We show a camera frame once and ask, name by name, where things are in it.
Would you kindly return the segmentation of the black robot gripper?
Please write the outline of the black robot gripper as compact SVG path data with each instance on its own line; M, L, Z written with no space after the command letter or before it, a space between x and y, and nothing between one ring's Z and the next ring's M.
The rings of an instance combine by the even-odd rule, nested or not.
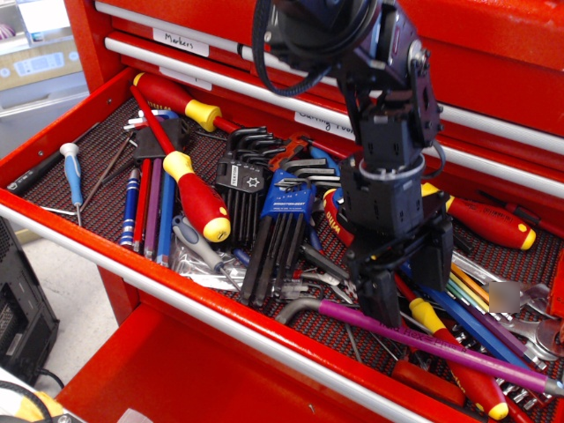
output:
M338 222L353 234L346 253L362 313L401 326L394 271L408 263L420 286L446 289L454 248L443 194L424 197L422 153L397 168L373 167L363 152L341 162Z

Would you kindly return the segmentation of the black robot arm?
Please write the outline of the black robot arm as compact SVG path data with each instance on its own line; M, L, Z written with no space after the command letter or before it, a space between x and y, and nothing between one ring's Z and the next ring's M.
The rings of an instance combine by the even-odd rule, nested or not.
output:
M266 54L304 73L295 85L273 86L277 95L336 80L360 147L340 166L347 266L361 311L399 327L399 267L408 263L417 283L441 290L453 251L445 196L422 193L423 152L438 147L442 110L415 26L396 1L260 1L252 52L265 85Z

